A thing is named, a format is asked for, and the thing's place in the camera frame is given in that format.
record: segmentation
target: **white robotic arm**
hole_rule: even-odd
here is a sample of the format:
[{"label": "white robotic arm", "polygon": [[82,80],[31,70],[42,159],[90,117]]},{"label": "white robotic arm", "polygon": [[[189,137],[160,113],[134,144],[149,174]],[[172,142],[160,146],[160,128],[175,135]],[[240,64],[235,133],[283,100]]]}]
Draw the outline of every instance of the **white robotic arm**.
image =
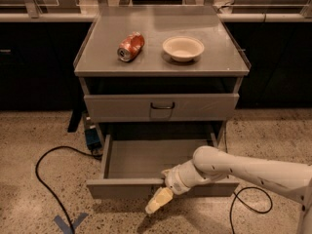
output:
[{"label": "white robotic arm", "polygon": [[163,173],[167,187],[160,188],[150,200],[146,207],[148,214],[167,204],[174,195],[231,175],[301,204],[297,233],[312,233],[312,166],[234,156],[211,146],[202,146],[194,152],[192,160]]}]

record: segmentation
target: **white bowl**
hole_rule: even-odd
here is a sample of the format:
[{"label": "white bowl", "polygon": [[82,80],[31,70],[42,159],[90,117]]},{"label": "white bowl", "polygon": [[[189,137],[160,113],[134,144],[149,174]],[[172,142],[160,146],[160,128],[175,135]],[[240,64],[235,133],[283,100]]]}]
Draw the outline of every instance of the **white bowl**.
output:
[{"label": "white bowl", "polygon": [[163,50],[176,61],[191,61],[204,52],[201,41],[189,36],[175,36],[163,43]]}]

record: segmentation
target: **speckled floor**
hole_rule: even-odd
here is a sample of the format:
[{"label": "speckled floor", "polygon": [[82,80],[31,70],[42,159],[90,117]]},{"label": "speckled floor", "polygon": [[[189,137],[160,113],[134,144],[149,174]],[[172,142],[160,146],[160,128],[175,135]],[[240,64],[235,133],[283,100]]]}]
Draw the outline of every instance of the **speckled floor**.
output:
[{"label": "speckled floor", "polygon": [[[89,152],[83,126],[67,130],[70,112],[0,112],[1,233],[63,233],[54,222],[64,213],[35,176],[35,164],[47,150],[70,145]],[[258,158],[311,163],[312,109],[237,110],[227,125],[229,153]],[[224,139],[220,144],[224,149]],[[76,233],[231,233],[233,197],[173,200],[152,217],[147,199],[94,200],[86,179],[98,178],[99,162],[66,149],[49,154],[40,175],[56,191],[72,219],[88,216]],[[250,184],[241,181],[239,188]],[[269,214],[254,214],[236,203],[236,233],[295,233],[300,205],[270,193]],[[267,199],[246,191],[241,197],[264,210]]]}]

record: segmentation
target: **can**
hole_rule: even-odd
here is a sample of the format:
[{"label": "can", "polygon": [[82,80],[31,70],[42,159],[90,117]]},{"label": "can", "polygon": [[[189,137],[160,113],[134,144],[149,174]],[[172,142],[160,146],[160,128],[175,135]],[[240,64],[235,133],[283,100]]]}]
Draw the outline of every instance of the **can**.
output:
[{"label": "can", "polygon": [[138,32],[133,32],[119,44],[117,50],[118,58],[122,61],[134,59],[141,51],[144,44],[144,37]]}]

